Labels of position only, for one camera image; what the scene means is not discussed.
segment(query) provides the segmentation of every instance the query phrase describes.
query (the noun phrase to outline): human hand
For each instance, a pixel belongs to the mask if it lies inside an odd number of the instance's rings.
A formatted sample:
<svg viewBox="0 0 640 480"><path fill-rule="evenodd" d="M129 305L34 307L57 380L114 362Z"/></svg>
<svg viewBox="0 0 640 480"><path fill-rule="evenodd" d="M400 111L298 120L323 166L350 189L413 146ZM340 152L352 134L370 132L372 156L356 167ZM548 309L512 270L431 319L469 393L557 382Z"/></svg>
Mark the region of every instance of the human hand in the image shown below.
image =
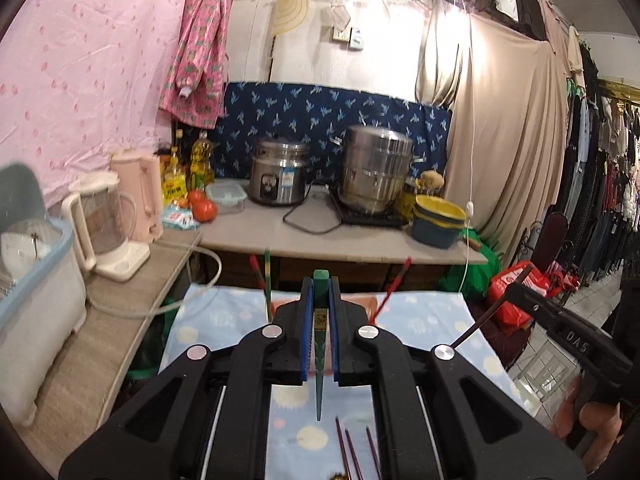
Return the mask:
<svg viewBox="0 0 640 480"><path fill-rule="evenodd" d="M567 395L562 404L560 404L560 408L549 428L549 431L562 441L566 440L574 428L574 403L580 394L581 387L582 377L577 376L571 382ZM605 461L618 437L622 427L620 405L609 406L600 402L587 402L580 410L578 420L580 420L580 424L585 430L595 431L598 435L582 457L584 468L587 473L591 473Z"/></svg>

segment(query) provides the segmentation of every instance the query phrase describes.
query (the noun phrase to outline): dish rack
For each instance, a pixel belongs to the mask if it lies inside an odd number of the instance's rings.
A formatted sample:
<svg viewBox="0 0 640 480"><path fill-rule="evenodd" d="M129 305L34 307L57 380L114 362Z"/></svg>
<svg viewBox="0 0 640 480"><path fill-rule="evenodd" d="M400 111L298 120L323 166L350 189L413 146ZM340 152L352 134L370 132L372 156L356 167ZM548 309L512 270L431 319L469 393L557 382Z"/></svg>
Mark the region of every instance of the dish rack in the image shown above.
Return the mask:
<svg viewBox="0 0 640 480"><path fill-rule="evenodd" d="M28 426L47 371L84 323L86 289L73 227L47 214L22 164L0 169L0 238L0 404L13 424Z"/></svg>

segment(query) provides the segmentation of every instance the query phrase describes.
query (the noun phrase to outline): blue tablecloth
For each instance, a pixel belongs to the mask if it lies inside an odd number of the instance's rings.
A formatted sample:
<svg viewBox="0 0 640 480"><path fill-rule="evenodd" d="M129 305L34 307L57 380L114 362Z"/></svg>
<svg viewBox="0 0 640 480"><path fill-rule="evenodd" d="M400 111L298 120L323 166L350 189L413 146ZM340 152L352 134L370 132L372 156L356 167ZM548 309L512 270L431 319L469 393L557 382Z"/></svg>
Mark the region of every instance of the blue tablecloth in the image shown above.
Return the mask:
<svg viewBox="0 0 640 480"><path fill-rule="evenodd" d="M299 296L274 292L273 300L296 300ZM381 301L384 294L376 296ZM161 369L193 344L212 350L235 345L248 332L267 323L264 296L259 290L215 286L202 293L201 286L191 285L187 298L191 299L178 311L169 335ZM407 345L431 349L440 343L451 343L473 322L461 294L396 292L380 313L377 325ZM480 331L459 350L522 405L518 390ZM338 388L332 377L325 377L321 422L316 421L315 390L313 377L303 386L272 388L266 480L328 480L343 471L336 416L351 434L364 478L375 478L366 435L369 426L375 439L370 388ZM353 465L351 474L355 478Z"/></svg>

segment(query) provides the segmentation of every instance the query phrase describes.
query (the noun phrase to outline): stainless steel pot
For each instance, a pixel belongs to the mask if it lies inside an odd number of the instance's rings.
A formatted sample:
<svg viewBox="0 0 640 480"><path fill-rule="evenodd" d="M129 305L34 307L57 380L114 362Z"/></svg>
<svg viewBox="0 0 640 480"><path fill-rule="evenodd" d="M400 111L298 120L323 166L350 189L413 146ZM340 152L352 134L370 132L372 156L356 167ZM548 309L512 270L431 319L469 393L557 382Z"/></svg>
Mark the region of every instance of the stainless steel pot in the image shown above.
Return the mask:
<svg viewBox="0 0 640 480"><path fill-rule="evenodd" d="M249 197L268 205L290 205L305 196L309 146L304 142L256 142Z"/></svg>
<svg viewBox="0 0 640 480"><path fill-rule="evenodd" d="M357 211L377 215L394 207L413 157L414 142L386 128L350 126L345 139L338 195Z"/></svg>

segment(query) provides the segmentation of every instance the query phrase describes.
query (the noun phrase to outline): pink appliance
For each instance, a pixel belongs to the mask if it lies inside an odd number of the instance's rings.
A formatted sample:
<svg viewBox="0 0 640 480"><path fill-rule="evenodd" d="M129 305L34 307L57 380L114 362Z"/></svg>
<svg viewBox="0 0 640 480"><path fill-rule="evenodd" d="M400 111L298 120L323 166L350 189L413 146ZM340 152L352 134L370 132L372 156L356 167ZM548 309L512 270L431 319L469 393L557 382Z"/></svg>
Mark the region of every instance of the pink appliance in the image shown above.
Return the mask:
<svg viewBox="0 0 640 480"><path fill-rule="evenodd" d="M128 193L136 204L122 202L123 225L136 217L131 240L151 243L162 235L162 184L160 159L146 152L122 152L111 157L111 170L120 177L118 190Z"/></svg>

